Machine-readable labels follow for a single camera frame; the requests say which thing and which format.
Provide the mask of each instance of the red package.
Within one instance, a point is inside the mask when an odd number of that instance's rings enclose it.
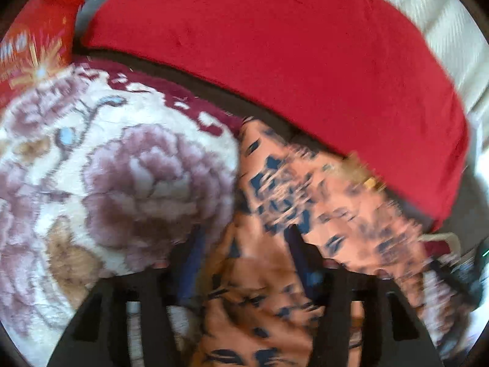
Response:
[[[0,109],[72,61],[83,0],[29,0],[0,44]]]

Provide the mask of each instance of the orange fabric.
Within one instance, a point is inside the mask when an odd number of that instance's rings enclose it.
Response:
[[[307,364],[322,309],[295,273],[283,239],[291,224],[324,257],[355,272],[383,269],[413,306],[422,303],[420,226],[383,194],[346,180],[339,158],[288,145],[252,120],[241,129],[240,163],[235,216],[207,265],[212,289],[193,365]]]
[[[0,109],[72,62],[83,0],[29,0],[0,44]]]

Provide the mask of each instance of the yellow starburst graphic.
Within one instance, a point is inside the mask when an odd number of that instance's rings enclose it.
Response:
[[[29,43],[30,61],[19,69],[24,74],[10,80],[11,89],[14,88],[30,88],[37,85],[42,80],[45,80],[62,69],[61,58],[59,51],[62,47],[61,39],[52,40],[45,48],[41,47],[38,56],[36,45]]]

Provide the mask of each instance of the purple flower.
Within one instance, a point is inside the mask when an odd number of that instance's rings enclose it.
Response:
[[[44,126],[68,114],[87,88],[83,80],[66,77],[26,92],[6,115],[5,127],[12,135],[38,135]]]
[[[34,223],[39,195],[17,164],[0,167],[0,320],[26,332],[34,302],[31,272],[37,253]]]
[[[87,229],[139,271],[164,263],[194,224],[209,242],[231,220],[234,176],[216,155],[160,125],[128,127],[94,150],[83,177]]]

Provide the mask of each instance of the orange patterned cloth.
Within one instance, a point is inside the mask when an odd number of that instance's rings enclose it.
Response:
[[[325,258],[354,272],[383,269],[422,304],[421,227],[383,193],[346,179],[340,158],[288,145],[252,119],[241,129],[240,164],[234,219],[206,267],[211,288],[192,365],[307,364],[322,308],[295,273],[283,239],[291,224]]]

